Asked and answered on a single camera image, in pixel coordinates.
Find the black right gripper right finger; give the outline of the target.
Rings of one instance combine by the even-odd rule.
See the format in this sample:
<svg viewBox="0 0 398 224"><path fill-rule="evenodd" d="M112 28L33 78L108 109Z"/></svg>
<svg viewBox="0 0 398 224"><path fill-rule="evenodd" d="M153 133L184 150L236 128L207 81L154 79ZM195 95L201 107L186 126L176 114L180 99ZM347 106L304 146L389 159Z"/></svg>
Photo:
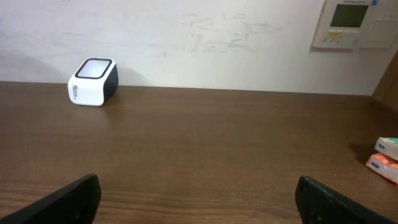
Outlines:
<svg viewBox="0 0 398 224"><path fill-rule="evenodd" d="M298 180L295 203L303 224L395 224L307 175Z"/></svg>

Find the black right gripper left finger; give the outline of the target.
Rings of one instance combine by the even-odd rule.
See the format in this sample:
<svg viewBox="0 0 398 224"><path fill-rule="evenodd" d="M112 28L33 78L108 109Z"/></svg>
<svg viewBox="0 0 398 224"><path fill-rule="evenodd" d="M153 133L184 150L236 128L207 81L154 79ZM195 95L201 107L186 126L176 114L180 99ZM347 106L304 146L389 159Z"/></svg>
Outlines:
<svg viewBox="0 0 398 224"><path fill-rule="evenodd" d="M98 176L88 174L1 218L1 224L92 224L101 200Z"/></svg>

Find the orange tissue pack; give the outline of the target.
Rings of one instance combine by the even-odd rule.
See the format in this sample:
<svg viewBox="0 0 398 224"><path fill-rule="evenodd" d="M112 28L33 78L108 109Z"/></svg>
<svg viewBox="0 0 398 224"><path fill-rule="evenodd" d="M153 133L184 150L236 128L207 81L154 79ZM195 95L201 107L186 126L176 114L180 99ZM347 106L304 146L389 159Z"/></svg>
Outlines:
<svg viewBox="0 0 398 224"><path fill-rule="evenodd" d="M397 161L381 153L373 154L368 159L366 166L397 184Z"/></svg>

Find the green tissue pack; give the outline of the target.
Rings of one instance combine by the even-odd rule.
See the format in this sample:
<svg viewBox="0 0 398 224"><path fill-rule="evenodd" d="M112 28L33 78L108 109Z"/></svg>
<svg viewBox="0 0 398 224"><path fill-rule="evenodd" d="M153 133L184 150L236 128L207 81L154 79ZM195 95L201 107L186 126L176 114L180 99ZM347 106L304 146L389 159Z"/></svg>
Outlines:
<svg viewBox="0 0 398 224"><path fill-rule="evenodd" d="M380 153L382 153L396 161L398 160L397 138L379 137L374 148L375 148L375 150L379 151Z"/></svg>

